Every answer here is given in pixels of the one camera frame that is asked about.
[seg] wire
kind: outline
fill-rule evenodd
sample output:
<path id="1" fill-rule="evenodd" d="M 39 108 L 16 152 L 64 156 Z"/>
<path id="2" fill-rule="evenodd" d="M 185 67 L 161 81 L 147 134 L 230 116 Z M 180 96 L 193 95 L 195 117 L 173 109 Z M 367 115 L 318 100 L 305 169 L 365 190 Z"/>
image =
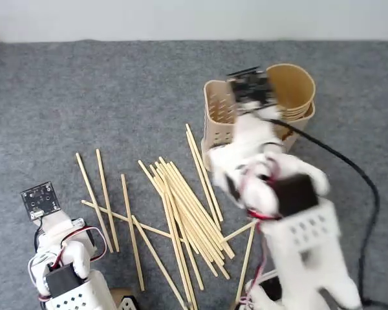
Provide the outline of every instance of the wire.
<path id="1" fill-rule="evenodd" d="M 101 233 L 101 231 L 97 227 L 94 227 L 94 226 L 83 226 L 82 228 L 79 228 L 79 229 L 77 229 L 75 231 L 72 231 L 71 233 L 69 233 L 65 237 L 63 237 L 63 239 L 60 241 L 60 246 L 63 247 L 62 243 L 65 242 L 66 240 L 68 240 L 69 238 L 72 238 L 73 236 L 76 236 L 79 233 L 82 233 L 84 231 L 89 231 L 89 230 L 92 230 L 92 229 L 95 229 L 96 231 L 98 231 L 99 235 L 101 236 L 101 238 L 103 240 L 104 248 L 103 248 L 102 254 L 99 254 L 99 255 L 91 258 L 91 262 L 95 262 L 97 260 L 100 260 L 106 254 L 107 244 L 106 244 L 105 237 L 103 236 L 103 234 Z"/>
<path id="2" fill-rule="evenodd" d="M 38 227 L 38 229 L 36 229 L 36 232 L 34 233 L 34 252 L 37 253 L 38 252 L 38 236 L 39 236 L 39 231 L 41 230 L 43 226 L 43 217 L 41 216 L 40 217 L 40 225 Z"/>
<path id="3" fill-rule="evenodd" d="M 50 271 L 55 270 L 59 264 L 63 265 L 63 263 L 61 262 L 61 259 L 62 259 L 62 255 L 63 255 L 64 250 L 65 250 L 65 246 L 62 246 L 59 254 L 56 256 L 56 259 L 54 260 L 54 263 L 50 266 Z"/>
<path id="4" fill-rule="evenodd" d="M 307 134 L 306 132 L 296 128 L 295 126 L 292 126 L 288 123 L 285 123 L 284 121 L 281 121 L 280 119 L 262 118 L 256 112 L 253 112 L 253 115 L 261 121 L 268 121 L 272 124 L 279 125 L 279 126 L 287 128 L 289 130 L 292 130 L 292 131 L 298 133 L 300 136 L 306 138 L 310 142 L 315 143 L 317 146 L 321 147 L 322 149 L 325 149 L 328 152 L 332 153 L 333 155 L 335 155 L 336 157 L 338 157 L 339 159 L 344 161 L 351 168 L 353 168 L 361 176 L 361 178 L 366 182 L 366 184 L 371 188 L 372 195 L 374 197 L 374 209 L 372 210 L 371 217 L 369 218 L 369 220 L 367 222 L 365 236 L 363 237 L 362 244 L 361 244 L 360 257 L 358 258 L 358 291 L 360 294 L 361 303 L 365 307 L 369 307 L 371 305 L 377 305 L 379 307 L 388 309 L 387 303 L 376 301 L 376 300 L 371 300 L 370 298 L 366 297 L 365 296 L 365 289 L 364 289 L 366 252 L 367 252 L 369 240 L 371 239 L 372 232 L 375 228 L 376 222 L 378 221 L 378 216 L 379 216 L 380 208 L 381 208 L 380 193 L 378 192 L 378 189 L 376 188 L 374 182 L 372 182 L 372 180 L 370 179 L 370 177 L 368 177 L 368 175 L 365 173 L 365 171 L 363 171 L 352 160 L 350 160 L 348 157 L 346 157 L 342 153 L 334 150 L 332 147 L 329 147 L 328 145 L 324 144 L 322 141 L 312 137 L 310 134 Z"/>

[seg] paper cup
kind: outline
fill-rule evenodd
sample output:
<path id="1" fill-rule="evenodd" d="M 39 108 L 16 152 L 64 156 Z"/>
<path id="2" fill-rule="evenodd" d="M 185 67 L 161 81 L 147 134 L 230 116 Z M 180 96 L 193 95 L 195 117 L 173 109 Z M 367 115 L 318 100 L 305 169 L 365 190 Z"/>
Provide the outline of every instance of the paper cup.
<path id="1" fill-rule="evenodd" d="M 284 117 L 301 116 L 313 102 L 316 86 L 310 74 L 303 68 L 290 63 L 280 63 L 266 69 L 273 85 L 277 102 Z"/>

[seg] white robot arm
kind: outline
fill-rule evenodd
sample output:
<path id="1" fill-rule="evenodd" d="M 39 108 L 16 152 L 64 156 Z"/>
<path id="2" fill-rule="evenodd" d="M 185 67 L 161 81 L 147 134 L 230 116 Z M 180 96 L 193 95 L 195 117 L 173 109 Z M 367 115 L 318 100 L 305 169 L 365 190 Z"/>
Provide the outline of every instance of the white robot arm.
<path id="1" fill-rule="evenodd" d="M 244 83 L 248 77 L 241 79 Z M 270 91 L 270 86 L 260 86 Z M 253 91 L 241 90 L 249 98 L 236 102 L 233 141 L 209 150 L 211 171 L 214 184 L 237 206 L 263 220 L 259 229 L 275 265 L 274 272 L 260 274 L 246 286 L 241 307 L 330 309 L 319 293 L 326 290 L 340 308 L 361 308 L 341 253 L 334 206 L 323 198 L 329 191 L 325 173 L 283 153 L 273 125 L 264 121 L 279 118 L 273 100 L 267 100 L 273 96 L 253 98 Z"/>
<path id="2" fill-rule="evenodd" d="M 137 309 L 130 298 L 124 298 L 124 304 L 117 308 L 102 273 L 91 269 L 91 262 L 100 259 L 107 249 L 99 229 L 87 226 L 81 218 L 72 221 L 59 208 L 50 182 L 21 195 L 30 218 L 39 226 L 38 232 L 43 231 L 38 236 L 36 254 L 28 263 L 42 309 Z M 98 231 L 104 242 L 98 256 L 94 256 L 97 248 L 91 231 Z"/>

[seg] white plastic part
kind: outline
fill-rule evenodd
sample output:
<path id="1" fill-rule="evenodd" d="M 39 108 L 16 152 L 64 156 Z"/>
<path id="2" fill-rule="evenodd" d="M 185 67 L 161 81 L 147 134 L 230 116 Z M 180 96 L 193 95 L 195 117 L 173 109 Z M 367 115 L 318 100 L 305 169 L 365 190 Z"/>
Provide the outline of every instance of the white plastic part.
<path id="1" fill-rule="evenodd" d="M 47 265 L 54 263 L 57 254 L 60 252 L 60 241 L 69 233 L 84 226 L 85 221 L 82 218 L 71 221 L 62 210 L 43 218 L 43 230 L 45 233 L 38 238 L 38 253 L 35 255 L 37 258 L 32 261 L 32 266 L 28 266 L 28 268 L 31 268 L 32 276 L 34 277 L 32 281 L 34 281 L 36 289 L 42 296 L 50 294 L 45 283 L 45 276 L 49 273 Z M 64 264 L 73 262 L 77 275 L 80 278 L 86 278 L 90 269 L 89 262 L 91 256 L 96 251 L 87 232 L 84 231 L 69 238 L 65 251 L 62 256 L 62 262 Z"/>
<path id="2" fill-rule="evenodd" d="M 99 271 L 92 270 L 81 286 L 46 303 L 48 310 L 116 310 L 108 285 Z"/>
<path id="3" fill-rule="evenodd" d="M 320 289 L 326 289 L 342 308 L 361 307 L 339 245 L 332 202 L 321 198 L 316 207 L 261 227 L 283 290 L 284 309 L 319 310 L 324 304 Z M 273 301 L 264 300 L 261 309 L 278 308 Z"/>
<path id="4" fill-rule="evenodd" d="M 83 243 L 69 241 L 62 256 L 62 262 L 67 265 L 73 262 L 73 270 L 81 279 L 86 279 L 91 270 L 91 257 Z"/>

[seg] carpet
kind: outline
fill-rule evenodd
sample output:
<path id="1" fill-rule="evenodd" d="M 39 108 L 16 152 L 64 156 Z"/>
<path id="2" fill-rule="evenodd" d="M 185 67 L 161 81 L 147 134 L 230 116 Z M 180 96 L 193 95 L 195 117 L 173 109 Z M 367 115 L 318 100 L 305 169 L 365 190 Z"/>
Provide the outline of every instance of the carpet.
<path id="1" fill-rule="evenodd" d="M 95 212 L 80 203 L 90 198 L 75 152 L 82 155 L 103 205 L 95 154 L 100 148 L 113 210 L 125 213 L 120 183 L 120 173 L 125 173 L 136 217 L 167 231 L 161 201 L 137 160 L 173 160 L 205 202 L 184 133 L 189 123 L 197 141 L 202 136 L 202 87 L 236 70 L 282 62 L 302 66 L 316 81 L 317 112 L 307 132 L 363 167 L 381 192 L 365 288 L 369 296 L 388 302 L 388 43 L 80 41 L 0 45 L 0 309 L 39 309 L 27 273 L 36 227 L 28 220 L 22 190 L 50 180 L 63 210 L 97 225 Z M 328 174 L 343 254 L 355 278 L 372 209 L 370 190 L 348 166 L 303 139 L 291 153 Z M 222 231 L 229 234 L 246 218 L 216 192 L 224 215 Z M 110 287 L 130 287 L 142 309 L 178 309 L 137 233 L 146 286 L 146 292 L 138 292 L 128 225 L 116 221 L 116 229 L 121 252 L 107 254 L 93 267 Z M 184 296 L 171 241 L 152 233 L 148 237 Z M 230 243 L 236 253 L 226 263 L 231 280 L 215 278 L 197 258 L 205 286 L 202 292 L 194 285 L 200 309 L 228 309 L 233 302 L 247 238 L 246 232 Z M 255 238 L 246 279 L 259 257 Z"/>

